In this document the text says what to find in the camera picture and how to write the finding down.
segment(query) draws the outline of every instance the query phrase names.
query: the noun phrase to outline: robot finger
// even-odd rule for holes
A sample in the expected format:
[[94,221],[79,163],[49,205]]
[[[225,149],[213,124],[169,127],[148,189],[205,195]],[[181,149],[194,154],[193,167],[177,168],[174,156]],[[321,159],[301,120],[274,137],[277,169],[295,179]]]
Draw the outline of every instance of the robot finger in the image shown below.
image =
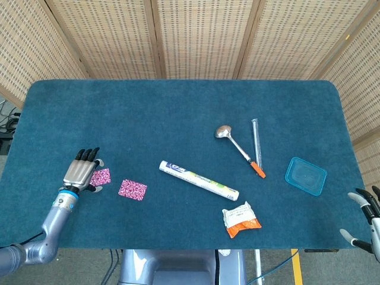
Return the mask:
[[100,148],[96,147],[94,148],[94,150],[90,153],[90,155],[88,156],[88,161],[90,162],[93,162],[94,161],[94,158],[96,157],[96,154],[97,152],[100,150]]
[[377,217],[380,217],[380,206],[376,199],[372,196],[372,194],[366,190],[356,188],[356,192],[358,192],[361,196],[367,200],[367,202],[370,204],[373,212]]
[[77,156],[75,156],[75,160],[80,160],[84,151],[85,151],[85,149],[82,148],[82,149],[78,152]]
[[92,148],[90,148],[89,150],[86,150],[82,156],[82,160],[87,160],[88,155],[91,153],[91,151],[92,151]]
[[374,191],[374,193],[376,194],[376,196],[378,197],[380,201],[380,189],[374,185],[372,186],[372,190]]

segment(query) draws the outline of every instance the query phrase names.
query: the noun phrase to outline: blue plastic container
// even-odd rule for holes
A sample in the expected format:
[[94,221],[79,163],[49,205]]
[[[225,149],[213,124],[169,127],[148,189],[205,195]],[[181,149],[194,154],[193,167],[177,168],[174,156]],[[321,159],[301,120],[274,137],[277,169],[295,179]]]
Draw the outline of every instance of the blue plastic container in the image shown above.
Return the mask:
[[327,171],[299,157],[294,157],[289,163],[285,180],[287,183],[319,196],[325,183]]

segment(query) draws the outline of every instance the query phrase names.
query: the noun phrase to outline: pink sponge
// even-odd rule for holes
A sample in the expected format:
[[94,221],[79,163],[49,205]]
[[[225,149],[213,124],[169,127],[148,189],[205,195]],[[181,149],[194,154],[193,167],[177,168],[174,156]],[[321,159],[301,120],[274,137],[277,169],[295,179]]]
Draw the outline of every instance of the pink sponge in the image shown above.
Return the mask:
[[141,201],[144,198],[147,188],[147,185],[125,179],[121,183],[119,195]]
[[102,170],[94,171],[93,177],[91,178],[90,184],[93,186],[104,185],[111,183],[111,175],[109,169],[105,168]]

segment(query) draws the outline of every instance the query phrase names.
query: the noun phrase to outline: snack bag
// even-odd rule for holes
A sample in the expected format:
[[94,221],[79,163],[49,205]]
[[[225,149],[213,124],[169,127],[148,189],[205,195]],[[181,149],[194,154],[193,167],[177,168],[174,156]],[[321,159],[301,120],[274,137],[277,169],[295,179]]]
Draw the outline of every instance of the snack bag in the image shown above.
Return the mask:
[[245,201],[244,205],[233,210],[223,209],[223,220],[227,232],[233,239],[241,230],[260,229],[261,225],[257,220],[251,206]]

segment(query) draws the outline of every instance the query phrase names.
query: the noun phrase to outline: robotic hand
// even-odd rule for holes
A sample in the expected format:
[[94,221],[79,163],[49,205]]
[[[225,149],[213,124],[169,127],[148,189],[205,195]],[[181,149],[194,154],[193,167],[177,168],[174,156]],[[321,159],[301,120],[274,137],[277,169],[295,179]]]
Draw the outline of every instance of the robotic hand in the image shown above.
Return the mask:
[[[372,186],[372,189],[380,200],[380,189],[376,186]],[[380,206],[377,200],[368,191],[356,188],[356,192],[361,196],[352,192],[348,195],[360,205],[367,218],[372,235],[372,244],[356,239],[344,229],[340,229],[340,233],[351,245],[364,249],[370,254],[374,254],[376,260],[380,262]]]
[[98,165],[104,166],[102,160],[94,161],[98,151],[98,147],[94,150],[80,150],[70,164],[64,177],[64,187],[59,189],[58,196],[42,224],[45,239],[0,248],[0,277],[16,271],[23,264],[45,264],[54,259],[59,237],[79,199],[79,193],[83,190],[102,190],[102,187],[90,185],[95,168]]

